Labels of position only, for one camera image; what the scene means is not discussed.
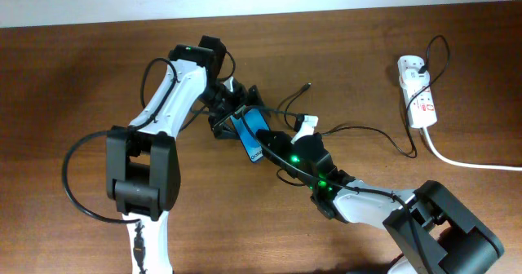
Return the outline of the blue Galaxy smartphone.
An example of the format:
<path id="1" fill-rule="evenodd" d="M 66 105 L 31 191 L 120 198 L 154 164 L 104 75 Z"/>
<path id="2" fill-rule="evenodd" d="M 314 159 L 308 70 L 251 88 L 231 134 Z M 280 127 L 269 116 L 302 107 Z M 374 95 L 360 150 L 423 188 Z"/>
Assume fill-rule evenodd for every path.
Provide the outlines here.
<path id="1" fill-rule="evenodd" d="M 258 130 L 269 130 L 268 124 L 257 109 L 251 109 L 245 116 L 246 125 L 255 134 Z M 240 117 L 231 117 L 232 124 L 238 133 L 239 139 L 246 151 L 246 154 L 251 162 L 255 163 L 263 158 L 262 148 L 259 143 L 254 139 L 250 132 L 246 129 L 246 126 Z"/>

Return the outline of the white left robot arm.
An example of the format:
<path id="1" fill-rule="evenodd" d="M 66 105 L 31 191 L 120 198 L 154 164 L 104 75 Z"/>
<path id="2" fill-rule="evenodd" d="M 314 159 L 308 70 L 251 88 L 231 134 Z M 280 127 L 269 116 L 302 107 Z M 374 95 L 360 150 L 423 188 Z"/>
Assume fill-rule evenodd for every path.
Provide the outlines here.
<path id="1" fill-rule="evenodd" d="M 168 218 L 180 190 L 176 138 L 192 105 L 209 110 L 216 139 L 239 139 L 230 121 L 248 104 L 260 105 L 257 88 L 232 75 L 220 77 L 229 55 L 219 38 L 202 36 L 197 46 L 178 45 L 166 58 L 161 85 L 128 127 L 113 127 L 106 139 L 108 198 L 122 213 L 130 238 L 134 273 L 171 273 Z"/>

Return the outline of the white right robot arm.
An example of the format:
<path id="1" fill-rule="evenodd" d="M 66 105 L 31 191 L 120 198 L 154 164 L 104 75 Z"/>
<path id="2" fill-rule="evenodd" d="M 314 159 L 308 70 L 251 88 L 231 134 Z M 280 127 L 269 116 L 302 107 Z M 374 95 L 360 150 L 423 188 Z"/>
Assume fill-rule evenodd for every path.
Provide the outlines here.
<path id="1" fill-rule="evenodd" d="M 500 239 L 441 183 L 376 188 L 340 170 L 315 133 L 292 139 L 258 130 L 263 155 L 312 191 L 327 219 L 388 232 L 401 250 L 391 273 L 485 273 L 505 253 Z"/>

